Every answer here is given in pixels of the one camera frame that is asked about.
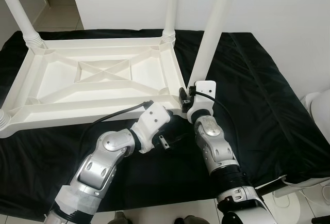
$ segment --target black cloth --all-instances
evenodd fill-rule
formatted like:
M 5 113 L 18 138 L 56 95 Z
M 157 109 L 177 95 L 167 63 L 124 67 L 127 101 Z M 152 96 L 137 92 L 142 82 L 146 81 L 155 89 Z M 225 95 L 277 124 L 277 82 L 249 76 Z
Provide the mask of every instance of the black cloth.
M 79 30 L 40 33 L 44 40 L 161 36 L 161 30 Z M 202 31 L 178 30 L 175 53 L 188 83 Z M 0 104 L 27 47 L 16 32 L 0 51 Z M 217 82 L 214 116 L 254 186 L 288 174 L 302 181 L 330 176 L 330 146 L 272 58 L 250 33 L 223 33 L 207 79 Z M 193 127 L 180 117 L 164 130 L 171 149 L 156 143 L 150 153 L 125 158 L 99 211 L 113 211 L 215 197 Z M 100 123 L 82 149 L 92 151 L 100 134 L 129 128 L 135 120 Z M 0 212 L 43 219 L 79 163 L 79 137 L 88 124 L 19 131 L 0 140 Z

